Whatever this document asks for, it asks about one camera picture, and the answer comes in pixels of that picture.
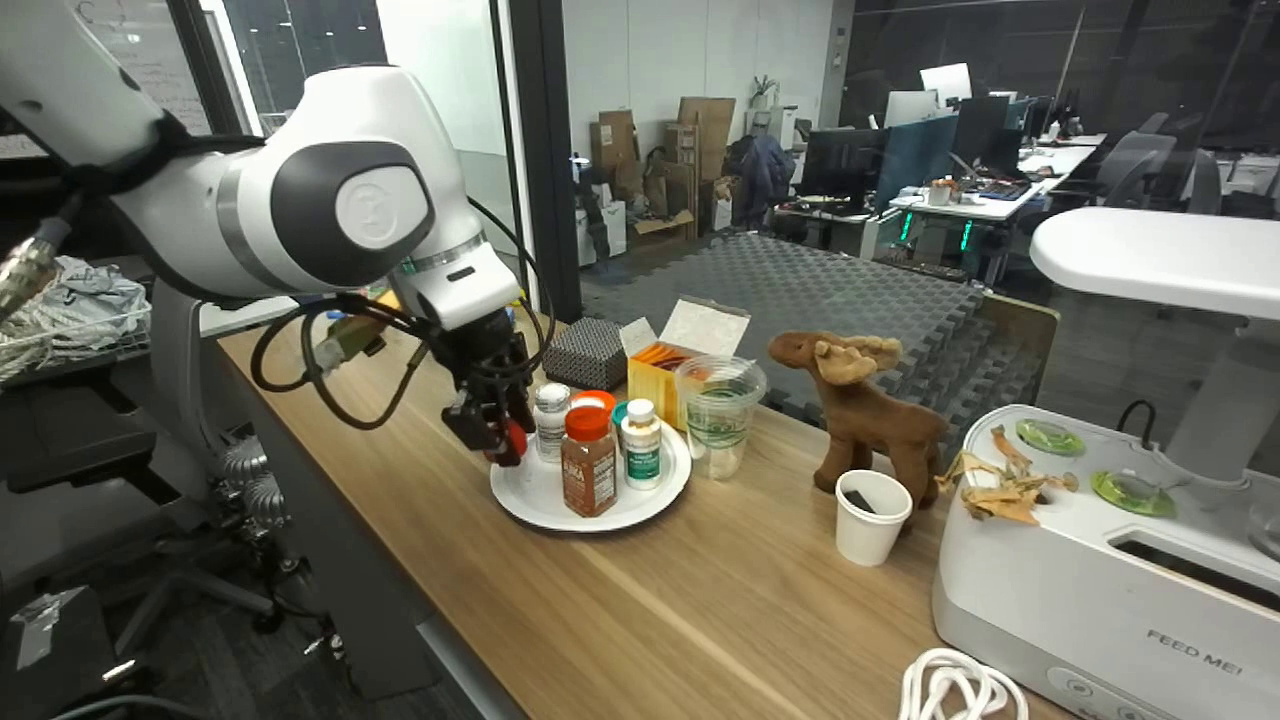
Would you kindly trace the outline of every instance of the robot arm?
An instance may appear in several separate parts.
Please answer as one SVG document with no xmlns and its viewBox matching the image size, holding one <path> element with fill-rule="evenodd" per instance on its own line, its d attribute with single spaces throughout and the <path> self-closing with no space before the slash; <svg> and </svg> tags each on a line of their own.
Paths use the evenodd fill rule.
<svg viewBox="0 0 1280 720">
<path fill-rule="evenodd" d="M 303 83 L 255 149 L 196 149 L 63 0 L 6 0 L 0 108 L 107 193 L 157 274 L 200 299 L 318 297 L 392 280 L 399 312 L 458 377 L 445 426 L 497 462 L 530 429 L 517 276 L 469 208 L 445 125 L 399 70 Z"/>
</svg>

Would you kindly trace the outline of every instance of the wooden table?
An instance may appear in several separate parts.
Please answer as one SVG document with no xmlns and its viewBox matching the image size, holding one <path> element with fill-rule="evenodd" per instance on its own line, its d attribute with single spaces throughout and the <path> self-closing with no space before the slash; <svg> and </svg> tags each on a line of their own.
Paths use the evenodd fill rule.
<svg viewBox="0 0 1280 720">
<path fill-rule="evenodd" d="M 250 350 L 223 341 L 235 369 Z M 337 392 L 371 411 L 397 372 L 397 354 L 357 359 Z M 946 513 L 915 516 L 884 567 L 841 561 L 834 497 L 810 479 L 818 429 L 762 411 L 738 479 L 692 479 L 621 537 L 550 537 L 487 497 L 436 419 L 445 395 L 424 369 L 382 432 L 311 392 L 264 401 L 530 718 L 897 718 L 902 673 L 939 645 Z"/>
</svg>

